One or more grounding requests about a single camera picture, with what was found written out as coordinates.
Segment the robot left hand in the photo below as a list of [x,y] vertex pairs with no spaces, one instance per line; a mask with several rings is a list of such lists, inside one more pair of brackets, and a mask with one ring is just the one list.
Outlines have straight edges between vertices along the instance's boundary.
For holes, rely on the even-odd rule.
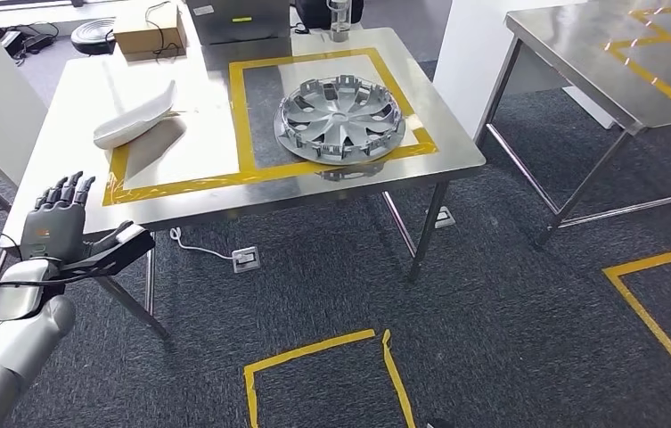
[[94,177],[82,184],[81,171],[63,177],[44,190],[25,219],[19,252],[23,259],[52,258],[64,264],[79,262],[118,244],[117,235],[133,222],[126,220],[96,242],[83,238],[86,201]]

